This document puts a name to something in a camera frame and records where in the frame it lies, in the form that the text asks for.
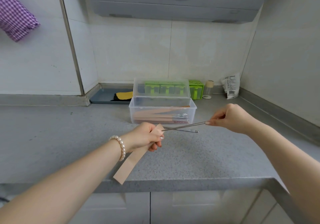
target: purple checkered cloth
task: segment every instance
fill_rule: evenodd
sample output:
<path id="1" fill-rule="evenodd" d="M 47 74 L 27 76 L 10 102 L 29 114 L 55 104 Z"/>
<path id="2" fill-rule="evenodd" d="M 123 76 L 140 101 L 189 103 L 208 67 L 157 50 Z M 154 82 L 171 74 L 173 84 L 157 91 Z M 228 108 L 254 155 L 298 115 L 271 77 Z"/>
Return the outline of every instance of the purple checkered cloth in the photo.
<path id="1" fill-rule="evenodd" d="M 0 28 L 15 42 L 39 25 L 19 0 L 0 0 Z"/>

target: white package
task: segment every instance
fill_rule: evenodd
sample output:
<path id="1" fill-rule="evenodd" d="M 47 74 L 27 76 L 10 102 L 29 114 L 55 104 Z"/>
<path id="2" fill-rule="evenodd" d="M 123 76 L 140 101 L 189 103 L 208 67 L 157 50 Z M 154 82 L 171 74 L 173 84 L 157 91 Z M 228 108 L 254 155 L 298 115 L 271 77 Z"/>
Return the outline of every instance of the white package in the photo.
<path id="1" fill-rule="evenodd" d="M 236 73 L 233 76 L 227 76 L 221 80 L 224 92 L 227 99 L 234 99 L 239 95 L 240 74 Z"/>

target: bracelet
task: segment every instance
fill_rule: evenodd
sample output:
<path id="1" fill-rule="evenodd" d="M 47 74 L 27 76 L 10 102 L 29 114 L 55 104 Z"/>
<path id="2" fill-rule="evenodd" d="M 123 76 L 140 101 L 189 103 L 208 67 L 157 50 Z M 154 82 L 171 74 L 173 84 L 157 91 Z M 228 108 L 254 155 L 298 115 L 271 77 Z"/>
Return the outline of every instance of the bracelet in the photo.
<path id="1" fill-rule="evenodd" d="M 111 137 L 109 138 L 109 140 L 111 140 L 111 139 L 115 139 L 115 140 L 119 141 L 119 144 L 120 144 L 121 150 L 122 150 L 122 155 L 121 155 L 120 160 L 119 160 L 119 162 L 121 162 L 121 161 L 124 160 L 124 158 L 126 157 L 125 145 L 123 144 L 123 141 L 122 141 L 122 139 L 121 139 L 119 136 L 111 136 Z"/>

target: beige paper sleeve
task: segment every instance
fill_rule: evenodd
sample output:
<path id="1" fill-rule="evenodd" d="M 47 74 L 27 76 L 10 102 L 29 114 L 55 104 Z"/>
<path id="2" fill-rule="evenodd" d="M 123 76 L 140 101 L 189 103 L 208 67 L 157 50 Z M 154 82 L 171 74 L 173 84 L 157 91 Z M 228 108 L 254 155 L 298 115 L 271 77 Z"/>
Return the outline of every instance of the beige paper sleeve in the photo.
<path id="1" fill-rule="evenodd" d="M 158 124 L 151 133 L 156 135 L 162 135 L 164 128 L 161 124 Z M 142 158 L 142 156 L 148 151 L 150 146 L 154 142 L 151 142 L 149 145 L 146 145 L 144 147 L 140 147 L 135 149 L 124 161 L 124 163 L 121 165 L 119 170 L 115 173 L 113 176 L 115 180 L 117 180 L 120 184 L 123 184 L 131 171 L 134 169 L 134 166 L 138 163 L 138 161 Z"/>

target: transparent lid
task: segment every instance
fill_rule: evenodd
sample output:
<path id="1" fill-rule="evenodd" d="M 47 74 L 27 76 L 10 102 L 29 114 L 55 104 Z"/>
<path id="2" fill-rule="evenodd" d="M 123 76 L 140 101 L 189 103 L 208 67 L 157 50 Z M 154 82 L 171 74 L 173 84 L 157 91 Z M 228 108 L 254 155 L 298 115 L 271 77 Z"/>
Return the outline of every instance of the transparent lid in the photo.
<path id="1" fill-rule="evenodd" d="M 189 98 L 190 89 L 187 79 L 134 79 L 134 96 Z"/>

